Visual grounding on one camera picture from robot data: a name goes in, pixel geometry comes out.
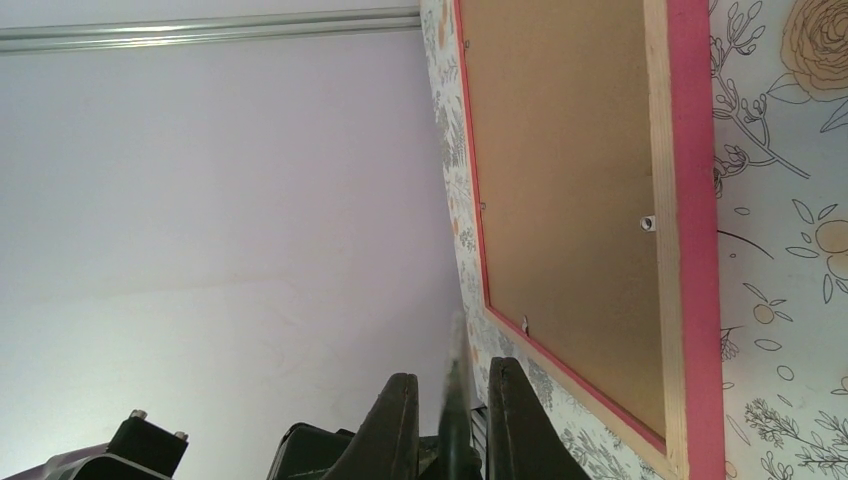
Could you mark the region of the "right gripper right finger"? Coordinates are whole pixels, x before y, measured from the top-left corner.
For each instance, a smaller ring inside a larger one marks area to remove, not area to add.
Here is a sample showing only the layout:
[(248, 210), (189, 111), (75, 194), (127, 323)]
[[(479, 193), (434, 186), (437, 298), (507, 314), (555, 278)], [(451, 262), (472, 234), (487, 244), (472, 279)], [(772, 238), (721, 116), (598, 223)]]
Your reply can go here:
[(588, 480), (552, 426), (521, 364), (491, 359), (486, 477), (502, 480)]

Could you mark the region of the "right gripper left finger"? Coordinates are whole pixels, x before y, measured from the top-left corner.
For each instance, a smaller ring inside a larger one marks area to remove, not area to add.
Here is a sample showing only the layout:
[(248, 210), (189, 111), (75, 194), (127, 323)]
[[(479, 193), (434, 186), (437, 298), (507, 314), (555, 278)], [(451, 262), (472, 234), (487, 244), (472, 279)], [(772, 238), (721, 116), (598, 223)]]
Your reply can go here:
[(326, 479), (398, 480), (418, 476), (417, 377), (390, 376), (359, 430)]

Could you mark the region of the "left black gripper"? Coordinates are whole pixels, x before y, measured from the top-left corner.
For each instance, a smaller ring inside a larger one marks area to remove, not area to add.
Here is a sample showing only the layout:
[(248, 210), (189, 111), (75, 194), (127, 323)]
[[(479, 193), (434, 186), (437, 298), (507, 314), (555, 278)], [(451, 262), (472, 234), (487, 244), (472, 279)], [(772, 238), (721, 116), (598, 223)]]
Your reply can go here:
[[(346, 429), (328, 431), (293, 424), (281, 439), (270, 479), (320, 479), (355, 437)], [(184, 432), (169, 432), (134, 410), (106, 442), (50, 457), (41, 479), (172, 479), (189, 446)]]

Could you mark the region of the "pink picture frame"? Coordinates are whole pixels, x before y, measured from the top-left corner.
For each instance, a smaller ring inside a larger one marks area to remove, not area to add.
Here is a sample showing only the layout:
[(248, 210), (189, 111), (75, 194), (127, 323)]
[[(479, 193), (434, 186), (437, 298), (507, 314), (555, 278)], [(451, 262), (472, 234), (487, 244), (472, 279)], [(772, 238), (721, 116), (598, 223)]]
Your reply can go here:
[(720, 479), (704, 1), (459, 1), (484, 316), (666, 479)]

